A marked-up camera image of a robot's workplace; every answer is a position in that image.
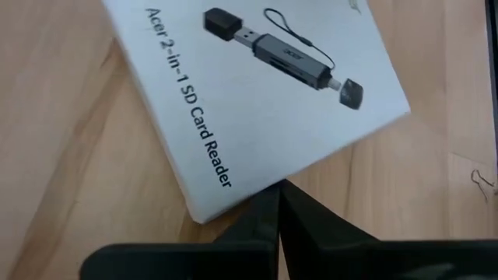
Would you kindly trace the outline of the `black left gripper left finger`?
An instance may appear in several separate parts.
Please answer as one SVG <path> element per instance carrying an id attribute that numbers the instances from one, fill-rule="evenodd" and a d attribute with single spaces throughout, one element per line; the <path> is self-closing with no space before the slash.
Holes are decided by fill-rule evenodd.
<path id="1" fill-rule="evenodd" d="M 277 183 L 211 243 L 121 243 L 96 250 L 80 280 L 276 280 L 279 260 Z"/>

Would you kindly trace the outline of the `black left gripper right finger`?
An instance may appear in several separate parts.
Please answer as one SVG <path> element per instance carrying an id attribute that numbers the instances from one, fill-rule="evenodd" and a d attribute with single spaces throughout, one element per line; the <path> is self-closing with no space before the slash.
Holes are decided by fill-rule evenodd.
<path id="1" fill-rule="evenodd" d="M 498 280 L 498 240 L 379 240 L 288 180 L 280 236 L 291 280 Z"/>

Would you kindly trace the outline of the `white card reader box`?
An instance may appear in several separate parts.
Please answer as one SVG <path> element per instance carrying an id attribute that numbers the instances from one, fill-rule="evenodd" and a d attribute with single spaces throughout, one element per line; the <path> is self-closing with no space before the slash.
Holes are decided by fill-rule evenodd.
<path id="1" fill-rule="evenodd" d="M 102 0 L 191 217 L 409 113 L 369 0 Z"/>

